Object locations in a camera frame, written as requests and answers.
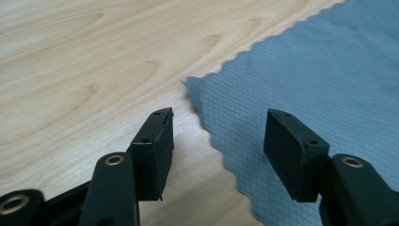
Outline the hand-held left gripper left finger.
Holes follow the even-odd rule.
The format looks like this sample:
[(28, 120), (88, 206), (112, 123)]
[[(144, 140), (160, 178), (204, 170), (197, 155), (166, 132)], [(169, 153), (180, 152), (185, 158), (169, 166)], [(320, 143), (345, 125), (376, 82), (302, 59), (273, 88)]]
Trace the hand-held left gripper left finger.
[(127, 150), (134, 162), (139, 201), (162, 199), (173, 150), (173, 110), (158, 109), (146, 119)]

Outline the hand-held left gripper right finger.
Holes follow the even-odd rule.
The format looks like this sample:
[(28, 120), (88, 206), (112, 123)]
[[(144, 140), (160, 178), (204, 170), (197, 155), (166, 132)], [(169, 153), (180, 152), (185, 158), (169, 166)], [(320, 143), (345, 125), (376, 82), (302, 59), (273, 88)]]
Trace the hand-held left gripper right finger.
[(293, 114), (267, 110), (263, 152), (292, 200), (316, 202), (316, 174), (329, 144)]

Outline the grey cloth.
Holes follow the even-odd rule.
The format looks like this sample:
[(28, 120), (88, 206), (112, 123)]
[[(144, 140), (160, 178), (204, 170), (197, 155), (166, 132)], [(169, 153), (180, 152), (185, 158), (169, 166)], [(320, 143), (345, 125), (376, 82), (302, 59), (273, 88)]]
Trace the grey cloth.
[(266, 114), (295, 115), (332, 153), (370, 162), (399, 191), (399, 0), (345, 0), (255, 43), (186, 87), (212, 145), (264, 226), (321, 226), (263, 151)]

